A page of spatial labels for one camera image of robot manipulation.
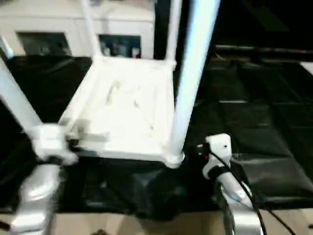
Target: wire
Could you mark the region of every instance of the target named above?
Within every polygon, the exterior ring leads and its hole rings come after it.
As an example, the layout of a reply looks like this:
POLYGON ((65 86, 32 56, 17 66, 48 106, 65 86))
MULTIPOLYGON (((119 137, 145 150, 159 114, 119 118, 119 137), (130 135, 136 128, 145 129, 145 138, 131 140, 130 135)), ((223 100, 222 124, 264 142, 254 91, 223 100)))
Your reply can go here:
MULTIPOLYGON (((210 153, 216 157, 223 165, 225 168, 227 168, 227 170, 235 177, 235 179, 237 180, 237 182, 240 184, 240 186, 242 187, 242 189, 245 191, 246 195, 248 196, 248 198, 251 200, 251 203, 252 203, 252 207, 253 209, 255 209, 258 217, 259 217, 259 220, 260 220, 260 223, 261 223, 261 227, 262 227, 262 230, 263 230, 263 234, 264 235, 267 235, 267 232, 266 232, 266 227, 265 227, 265 224, 264 224, 264 221, 263 221, 263 218, 262 218, 262 215, 260 213, 260 210, 259 208, 256 207, 256 202, 254 200, 254 197, 251 196, 250 192, 246 189, 246 187, 243 185, 243 183, 241 182, 241 180, 238 179, 238 177, 236 176, 236 174, 234 173, 234 171, 227 165, 227 163, 222 159, 220 158, 219 156, 217 156, 215 153, 213 153, 212 151, 210 151, 210 153)), ((267 208, 266 207, 266 211, 268 211, 275 219, 277 219, 277 221, 279 223, 281 223, 287 230, 288 232, 291 234, 291 235, 296 235, 296 233, 292 230, 292 228, 286 224, 278 215, 276 215, 271 209, 267 208)))
POLYGON ((250 199, 251 203, 252 203, 252 207, 253 209, 256 211, 258 217, 259 217, 259 220, 260 220, 260 224, 261 224, 261 228, 262 228, 262 231, 263 231, 263 235, 267 235, 267 232, 266 232, 266 227, 265 227, 265 224, 264 224, 264 221, 263 221, 263 218, 262 218, 262 215, 260 213, 260 210, 259 208, 256 206, 256 202, 254 200, 254 198, 251 196, 250 192, 248 191, 248 189, 244 186, 244 184, 241 182, 241 180, 238 179, 238 177, 236 176, 236 174, 234 173, 234 171, 227 165, 227 163, 222 159, 220 158, 219 156, 217 156, 215 153, 213 153, 212 151, 210 151, 210 153, 216 157, 223 165, 224 167, 235 177, 235 179, 237 180, 237 182, 240 184, 240 186, 242 187, 242 189, 245 191, 246 195, 248 196, 248 198, 250 199))
POLYGON ((277 221, 279 223, 281 223, 287 230, 290 234, 292 235, 296 235, 295 232, 292 230, 292 228, 286 224, 278 215, 276 215, 272 210, 270 209, 266 209, 275 219, 277 219, 277 221))

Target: white plastic chair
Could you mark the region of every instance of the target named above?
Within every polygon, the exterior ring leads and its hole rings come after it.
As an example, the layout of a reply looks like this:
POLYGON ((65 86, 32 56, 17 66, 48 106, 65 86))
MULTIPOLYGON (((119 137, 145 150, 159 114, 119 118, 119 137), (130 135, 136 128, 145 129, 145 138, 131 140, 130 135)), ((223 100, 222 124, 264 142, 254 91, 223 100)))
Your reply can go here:
MULTIPOLYGON (((175 111, 173 70, 181 0, 171 3, 164 61, 103 56, 89 0, 81 4, 93 48, 92 65, 60 123, 73 138, 80 138, 87 155, 92 151, 98 157, 160 161, 179 167, 220 0, 193 1, 175 111)), ((41 121, 4 63, 1 68, 1 98, 29 133, 41 121)))

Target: black object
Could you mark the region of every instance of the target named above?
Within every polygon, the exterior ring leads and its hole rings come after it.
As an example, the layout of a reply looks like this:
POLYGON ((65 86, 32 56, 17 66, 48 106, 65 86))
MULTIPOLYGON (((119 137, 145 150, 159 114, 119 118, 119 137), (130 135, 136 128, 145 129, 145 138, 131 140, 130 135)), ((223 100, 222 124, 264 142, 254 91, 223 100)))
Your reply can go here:
POLYGON ((216 179, 224 174, 228 172, 228 169, 226 167, 220 167, 220 166, 215 166, 213 167, 210 172, 208 173, 208 176, 210 177, 210 180, 212 180, 213 182, 216 181, 216 179))
POLYGON ((0 221, 0 230, 10 231, 10 225, 6 222, 0 221))

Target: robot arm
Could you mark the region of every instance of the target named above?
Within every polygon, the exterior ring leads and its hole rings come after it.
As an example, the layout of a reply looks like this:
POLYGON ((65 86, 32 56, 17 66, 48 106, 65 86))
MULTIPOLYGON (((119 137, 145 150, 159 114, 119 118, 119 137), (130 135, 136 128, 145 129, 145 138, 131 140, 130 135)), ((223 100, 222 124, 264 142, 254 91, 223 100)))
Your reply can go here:
POLYGON ((45 124, 34 128, 33 149, 44 161, 25 180, 20 189, 20 204, 11 224, 14 235, 47 235, 62 193, 65 176, 63 165, 76 162, 77 156, 67 149, 64 128, 45 124))
MULTIPOLYGON (((231 141, 227 134, 209 136, 205 140, 206 152, 218 155, 228 166, 231 159, 231 141)), ((250 197, 239 184, 234 175, 213 154, 208 155, 208 162, 202 173, 206 179, 215 181, 215 196, 224 213, 226 234, 263 235, 261 221, 253 208, 250 197)))

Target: black table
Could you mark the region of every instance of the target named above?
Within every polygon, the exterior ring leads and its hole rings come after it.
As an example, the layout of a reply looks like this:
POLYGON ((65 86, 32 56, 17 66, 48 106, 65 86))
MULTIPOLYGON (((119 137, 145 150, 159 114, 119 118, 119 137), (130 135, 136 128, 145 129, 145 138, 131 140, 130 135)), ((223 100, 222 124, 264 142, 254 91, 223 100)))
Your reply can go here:
MULTIPOLYGON (((57 122, 86 74, 89 58, 16 57, 8 67, 44 122, 57 122)), ((178 72, 174 73, 175 84, 178 72)), ((313 206, 313 77, 298 64, 212 62, 192 113, 186 159, 161 163, 81 157, 67 167, 60 212, 118 212, 158 220, 216 210, 213 186, 195 153, 206 135, 232 137, 234 170, 271 209, 313 206)), ((36 165, 30 141, 1 105, 0 212, 36 165)))

